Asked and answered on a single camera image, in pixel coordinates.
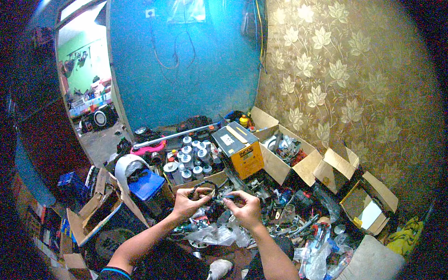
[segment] yellow cloth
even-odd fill
[[[412,252],[422,233],[423,222],[418,221],[418,217],[410,219],[401,231],[392,233],[387,238],[389,249],[402,256],[407,256]]]

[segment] yellow cable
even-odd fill
[[[261,57],[263,55],[263,23],[261,22],[260,9],[258,8],[258,1],[255,0],[255,3],[257,4],[258,18],[260,20],[260,30],[261,30],[260,62],[261,62]]]

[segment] hand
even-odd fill
[[[211,192],[210,188],[197,188],[194,192],[193,200],[188,199],[188,195],[191,193],[191,189],[178,189],[176,194],[176,202],[174,203],[174,209],[172,214],[179,220],[186,220],[193,216],[196,211],[207,203],[211,199],[211,194],[205,195],[207,192]]]
[[[235,205],[232,200],[223,198],[224,204],[238,218],[241,225],[248,230],[261,224],[260,221],[260,200],[258,197],[250,195],[242,190],[233,191],[227,195],[239,196],[244,199],[244,204]]]

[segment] blue sleeve trim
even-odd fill
[[[126,278],[128,278],[129,280],[131,280],[131,277],[129,277],[129,275],[127,275],[127,274],[124,273],[123,271],[119,271],[118,269],[104,268],[101,272],[103,272],[103,271],[105,271],[105,270],[110,270],[110,271],[118,272],[118,273],[123,274],[124,276],[126,276]]]

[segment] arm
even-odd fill
[[[209,188],[198,188],[194,198],[197,201],[188,199],[188,195],[193,189],[178,189],[174,209],[168,217],[163,219],[155,226],[142,231],[136,236],[126,240],[113,254],[108,263],[109,267],[117,267],[131,274],[133,264],[140,257],[147,254],[151,247],[160,239],[167,236],[173,229],[180,225],[184,220],[193,216],[197,209],[210,200],[210,196],[200,195],[199,193],[209,191]]]
[[[241,225],[250,231],[260,251],[264,277],[267,280],[297,280],[297,269],[288,256],[275,243],[260,221],[260,200],[243,191],[234,191],[228,195],[239,196],[245,205],[239,208],[233,201],[224,198],[225,205],[239,219]]]

